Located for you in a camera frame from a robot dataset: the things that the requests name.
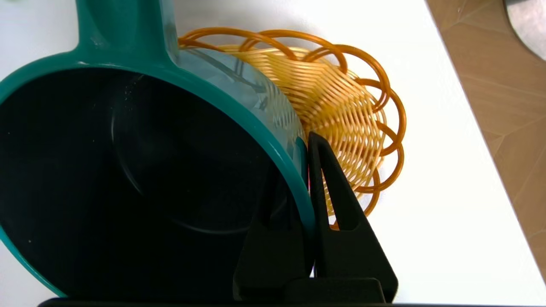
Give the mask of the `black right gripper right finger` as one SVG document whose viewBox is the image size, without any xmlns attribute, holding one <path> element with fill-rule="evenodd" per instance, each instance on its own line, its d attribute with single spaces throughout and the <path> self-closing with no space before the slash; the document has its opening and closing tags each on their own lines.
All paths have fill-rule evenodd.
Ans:
<svg viewBox="0 0 546 307">
<path fill-rule="evenodd" d="M 314 278 L 283 290 L 286 303 L 392 303 L 398 279 L 328 141 L 309 135 L 316 214 Z"/>
</svg>

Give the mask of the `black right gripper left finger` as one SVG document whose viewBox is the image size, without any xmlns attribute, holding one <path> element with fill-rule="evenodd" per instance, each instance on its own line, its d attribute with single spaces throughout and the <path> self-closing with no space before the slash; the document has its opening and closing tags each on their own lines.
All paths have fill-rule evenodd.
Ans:
<svg viewBox="0 0 546 307">
<path fill-rule="evenodd" d="M 308 275 L 305 248 L 292 192 L 277 167 L 269 165 L 233 274 L 233 298 L 283 301 L 287 286 Z"/>
</svg>

